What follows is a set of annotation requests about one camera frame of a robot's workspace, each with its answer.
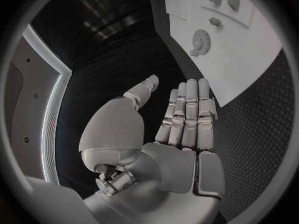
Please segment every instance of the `led light strip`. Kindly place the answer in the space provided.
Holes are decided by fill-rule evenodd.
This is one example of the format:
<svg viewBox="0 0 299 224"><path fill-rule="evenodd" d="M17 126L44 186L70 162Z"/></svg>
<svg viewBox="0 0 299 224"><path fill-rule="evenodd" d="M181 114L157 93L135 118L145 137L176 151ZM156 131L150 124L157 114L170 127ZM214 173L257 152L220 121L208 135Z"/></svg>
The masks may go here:
<svg viewBox="0 0 299 224"><path fill-rule="evenodd" d="M41 160L44 178L59 185L55 164L55 134L59 110L72 71L46 46L33 28L28 25L23 37L60 75L56 80L45 110L41 133Z"/></svg>

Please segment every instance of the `robotic hand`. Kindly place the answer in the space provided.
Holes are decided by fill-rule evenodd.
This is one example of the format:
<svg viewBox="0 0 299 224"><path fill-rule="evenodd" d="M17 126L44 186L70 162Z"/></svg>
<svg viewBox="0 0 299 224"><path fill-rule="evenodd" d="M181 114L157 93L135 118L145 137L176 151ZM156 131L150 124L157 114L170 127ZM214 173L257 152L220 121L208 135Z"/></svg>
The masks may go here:
<svg viewBox="0 0 299 224"><path fill-rule="evenodd" d="M112 223L126 223L117 219L119 213L128 223L211 223L225 183L221 161L212 152L217 112L208 81L191 79L172 90L155 142L143 145L137 111L157 87L152 75L106 103L87 124L79 151L86 167L100 173L100 190L86 204L101 221L108 216ZM107 214L107 205L118 214ZM169 211L172 216L165 219Z"/></svg>

